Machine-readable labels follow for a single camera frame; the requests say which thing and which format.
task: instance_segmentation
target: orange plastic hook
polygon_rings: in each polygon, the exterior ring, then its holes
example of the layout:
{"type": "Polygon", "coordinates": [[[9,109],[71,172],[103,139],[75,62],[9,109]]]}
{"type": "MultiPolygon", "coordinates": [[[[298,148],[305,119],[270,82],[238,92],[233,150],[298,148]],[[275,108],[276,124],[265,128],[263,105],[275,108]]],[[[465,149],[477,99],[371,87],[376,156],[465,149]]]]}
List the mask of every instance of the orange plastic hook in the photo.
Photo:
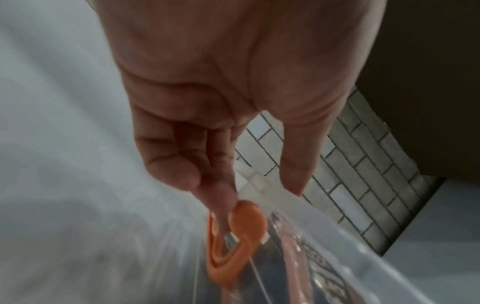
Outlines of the orange plastic hook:
{"type": "Polygon", "coordinates": [[[224,238],[212,214],[208,217],[206,270],[213,281],[225,287],[233,283],[258,249],[268,226],[262,210],[250,201],[238,202],[228,215],[228,225],[238,243],[224,256],[224,238]]]}

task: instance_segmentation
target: hand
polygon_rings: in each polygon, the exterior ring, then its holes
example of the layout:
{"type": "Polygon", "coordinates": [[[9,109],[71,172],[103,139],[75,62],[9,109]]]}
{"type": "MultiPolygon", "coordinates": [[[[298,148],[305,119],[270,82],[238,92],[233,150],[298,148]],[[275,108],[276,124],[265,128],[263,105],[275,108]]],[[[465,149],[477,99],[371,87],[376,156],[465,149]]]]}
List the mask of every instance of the hand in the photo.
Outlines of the hand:
{"type": "Polygon", "coordinates": [[[235,143],[284,125],[280,179],[301,195],[373,44],[385,0],[97,0],[148,172],[219,216],[235,143]]]}

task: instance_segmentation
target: orange hanger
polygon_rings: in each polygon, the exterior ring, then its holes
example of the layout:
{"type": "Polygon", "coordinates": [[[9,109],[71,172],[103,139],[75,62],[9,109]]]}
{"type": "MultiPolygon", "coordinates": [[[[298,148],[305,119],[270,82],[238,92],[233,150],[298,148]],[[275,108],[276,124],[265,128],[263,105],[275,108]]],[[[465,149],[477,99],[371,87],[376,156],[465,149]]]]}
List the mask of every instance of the orange hanger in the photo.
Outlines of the orange hanger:
{"type": "Polygon", "coordinates": [[[224,256],[224,238],[219,233],[217,221],[209,214],[206,270],[213,281],[224,287],[228,287],[238,277],[258,249],[268,226],[267,218],[260,207],[250,201],[238,202],[228,215],[228,225],[238,238],[238,243],[224,256]]]}

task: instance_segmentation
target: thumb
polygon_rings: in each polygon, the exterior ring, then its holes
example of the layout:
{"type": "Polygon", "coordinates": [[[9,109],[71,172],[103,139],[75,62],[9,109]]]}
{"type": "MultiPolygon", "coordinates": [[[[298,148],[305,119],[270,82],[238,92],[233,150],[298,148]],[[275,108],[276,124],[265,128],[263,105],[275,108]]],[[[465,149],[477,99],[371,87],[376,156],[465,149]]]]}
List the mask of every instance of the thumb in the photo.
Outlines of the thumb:
{"type": "Polygon", "coordinates": [[[284,145],[280,159],[280,181],[284,188],[301,195],[317,167],[322,145],[331,123],[284,124],[284,145]]]}

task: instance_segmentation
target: floor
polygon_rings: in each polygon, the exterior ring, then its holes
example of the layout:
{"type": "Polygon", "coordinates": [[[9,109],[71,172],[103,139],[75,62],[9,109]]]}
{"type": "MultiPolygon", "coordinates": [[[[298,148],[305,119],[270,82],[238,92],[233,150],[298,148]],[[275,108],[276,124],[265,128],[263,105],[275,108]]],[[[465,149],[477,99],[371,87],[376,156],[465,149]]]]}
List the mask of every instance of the floor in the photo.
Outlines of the floor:
{"type": "MultiPolygon", "coordinates": [[[[280,184],[283,127],[262,112],[238,139],[237,160],[280,184]]],[[[363,95],[352,91],[303,197],[378,254],[424,206],[440,179],[419,173],[363,95]]]]}

